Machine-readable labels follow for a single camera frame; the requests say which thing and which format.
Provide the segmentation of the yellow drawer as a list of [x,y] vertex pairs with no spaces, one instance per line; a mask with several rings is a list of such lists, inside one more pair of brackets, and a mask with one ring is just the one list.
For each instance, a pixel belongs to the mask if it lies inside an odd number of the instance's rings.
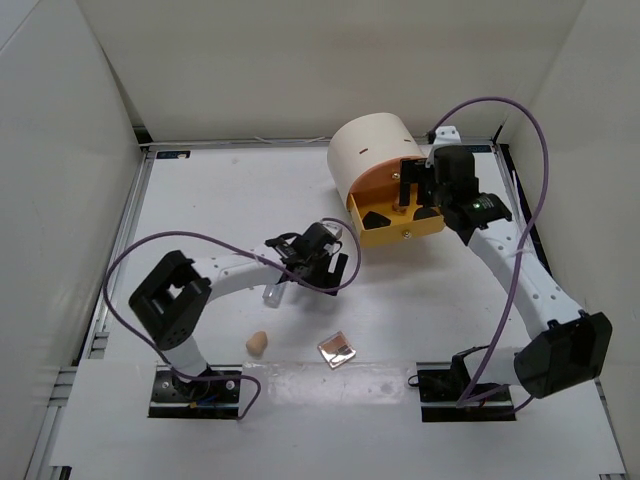
[[[430,218],[413,221],[413,214],[421,206],[416,204],[415,185],[411,189],[411,203],[404,214],[399,214],[392,209],[392,204],[398,199],[399,187],[388,185],[382,188],[366,192],[350,194],[347,199],[349,215],[359,235],[359,244],[362,248],[372,248],[399,243],[405,240],[419,238],[441,232],[444,227],[444,218]],[[391,219],[391,225],[386,228],[364,230],[362,217],[369,211],[375,211]]]

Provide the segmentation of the beige foundation bottle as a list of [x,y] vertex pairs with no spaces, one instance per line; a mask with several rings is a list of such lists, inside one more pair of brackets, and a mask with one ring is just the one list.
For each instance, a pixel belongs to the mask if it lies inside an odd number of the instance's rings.
[[393,202],[392,209],[399,214],[404,214],[407,211],[407,207],[401,205],[398,200]]

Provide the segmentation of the black round jar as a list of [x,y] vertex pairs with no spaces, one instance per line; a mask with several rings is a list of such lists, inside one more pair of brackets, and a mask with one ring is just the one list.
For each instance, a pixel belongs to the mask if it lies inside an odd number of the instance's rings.
[[420,221],[420,220],[436,218],[440,216],[441,214],[437,208],[421,206],[420,208],[415,210],[412,220]]

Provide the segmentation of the black gold square compact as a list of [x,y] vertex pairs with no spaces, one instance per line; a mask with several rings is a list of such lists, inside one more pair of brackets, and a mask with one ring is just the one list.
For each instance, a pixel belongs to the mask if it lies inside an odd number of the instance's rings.
[[362,217],[364,230],[386,228],[391,225],[391,219],[381,213],[369,211]]

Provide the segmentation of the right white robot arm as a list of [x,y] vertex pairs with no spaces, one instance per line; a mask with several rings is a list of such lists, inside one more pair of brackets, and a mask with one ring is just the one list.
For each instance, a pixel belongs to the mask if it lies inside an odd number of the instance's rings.
[[612,325],[587,313],[555,282],[499,196],[483,193],[475,158],[462,145],[439,146],[426,159],[404,160],[399,202],[410,191],[417,204],[440,210],[447,227],[489,268],[507,294],[505,311],[518,312],[530,337],[522,348],[500,348],[496,339],[453,356],[449,387],[463,402],[511,385],[542,399],[600,376]]

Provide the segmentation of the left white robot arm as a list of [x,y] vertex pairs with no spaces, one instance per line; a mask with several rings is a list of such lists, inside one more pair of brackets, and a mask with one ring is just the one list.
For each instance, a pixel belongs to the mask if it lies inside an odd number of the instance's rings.
[[194,330],[215,300],[253,287],[297,283],[335,296],[353,282],[343,281],[348,256],[341,252],[347,227],[336,219],[312,223],[303,233],[288,232],[243,250],[213,238],[228,256],[191,259],[182,251],[165,254],[129,298],[145,338],[172,370],[174,386],[188,399],[204,397],[221,376],[199,350]]

